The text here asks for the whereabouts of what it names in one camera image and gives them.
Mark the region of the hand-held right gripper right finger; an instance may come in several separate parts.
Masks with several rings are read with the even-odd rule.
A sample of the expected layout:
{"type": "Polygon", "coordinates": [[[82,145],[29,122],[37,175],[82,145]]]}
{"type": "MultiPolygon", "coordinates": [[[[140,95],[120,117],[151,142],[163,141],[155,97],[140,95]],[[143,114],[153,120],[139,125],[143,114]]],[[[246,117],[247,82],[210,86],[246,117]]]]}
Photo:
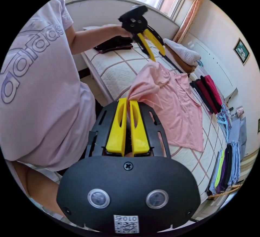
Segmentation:
{"type": "Polygon", "coordinates": [[[150,152],[141,109],[137,100],[129,101],[132,155],[144,156],[150,152]]]}

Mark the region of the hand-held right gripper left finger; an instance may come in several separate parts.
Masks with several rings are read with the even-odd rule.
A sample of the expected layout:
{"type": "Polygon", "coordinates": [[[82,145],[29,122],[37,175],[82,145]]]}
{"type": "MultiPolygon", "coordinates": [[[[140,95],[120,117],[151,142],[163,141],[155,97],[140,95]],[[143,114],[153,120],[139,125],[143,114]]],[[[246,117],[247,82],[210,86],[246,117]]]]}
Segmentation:
{"type": "Polygon", "coordinates": [[[120,98],[117,102],[115,115],[110,129],[106,151],[113,155],[125,155],[127,123],[127,98],[120,98]]]}

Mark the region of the person's left hand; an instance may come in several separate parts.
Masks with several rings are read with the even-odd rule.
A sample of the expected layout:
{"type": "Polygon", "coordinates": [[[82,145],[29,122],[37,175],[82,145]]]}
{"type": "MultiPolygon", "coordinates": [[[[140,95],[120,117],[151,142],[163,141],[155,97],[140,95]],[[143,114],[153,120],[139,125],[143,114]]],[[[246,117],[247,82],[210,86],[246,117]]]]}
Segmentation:
{"type": "Polygon", "coordinates": [[[125,30],[121,25],[114,25],[112,28],[115,36],[133,38],[133,35],[125,30]]]}

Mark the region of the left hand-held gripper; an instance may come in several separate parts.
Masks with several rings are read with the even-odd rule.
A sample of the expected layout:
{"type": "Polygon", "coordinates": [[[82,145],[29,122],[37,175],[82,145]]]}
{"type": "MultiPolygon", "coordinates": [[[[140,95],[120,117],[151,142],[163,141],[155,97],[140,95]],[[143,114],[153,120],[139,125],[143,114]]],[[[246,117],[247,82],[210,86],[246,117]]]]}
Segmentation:
{"type": "Polygon", "coordinates": [[[133,40],[150,60],[156,61],[145,38],[148,38],[163,56],[165,55],[163,39],[148,25],[143,13],[125,13],[118,20],[122,23],[122,27],[133,35],[133,40]]]}

